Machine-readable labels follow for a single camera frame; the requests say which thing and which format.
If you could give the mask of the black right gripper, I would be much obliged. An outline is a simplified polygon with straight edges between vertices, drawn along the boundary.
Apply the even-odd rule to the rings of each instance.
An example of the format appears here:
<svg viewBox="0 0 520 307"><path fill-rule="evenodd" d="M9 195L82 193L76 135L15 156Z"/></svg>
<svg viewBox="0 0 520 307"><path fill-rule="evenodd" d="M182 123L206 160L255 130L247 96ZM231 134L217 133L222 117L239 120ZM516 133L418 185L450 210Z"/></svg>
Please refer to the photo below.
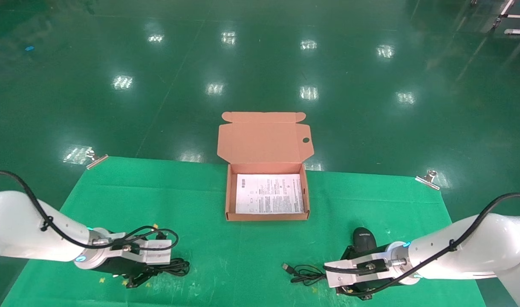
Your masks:
<svg viewBox="0 0 520 307"><path fill-rule="evenodd" d="M367 272L346 274L346 276L358 277L359 281L336 287L336 295L369 301L374 294L396 287L398 283L394 279L397 275L393 269L387 267L387 259L390 257L388 248L388 244L376 247L374 243L356 243L354 246L348 246L340 258L340 262L345 261L343 268L361 269Z"/></svg>

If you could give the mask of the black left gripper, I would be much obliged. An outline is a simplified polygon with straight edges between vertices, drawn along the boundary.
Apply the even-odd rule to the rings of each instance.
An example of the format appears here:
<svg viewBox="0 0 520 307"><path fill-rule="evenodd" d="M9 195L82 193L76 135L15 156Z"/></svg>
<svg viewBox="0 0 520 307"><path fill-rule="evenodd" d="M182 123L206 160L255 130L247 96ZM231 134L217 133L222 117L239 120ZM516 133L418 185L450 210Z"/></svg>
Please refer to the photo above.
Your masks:
<svg viewBox="0 0 520 307"><path fill-rule="evenodd" d="M118 243L127 233L92 231L91 245L110 247L91 251L91 270L125 278L126 288L137 288L159 274L159 252L145 248L159 248L159 240L137 239L131 243Z"/></svg>

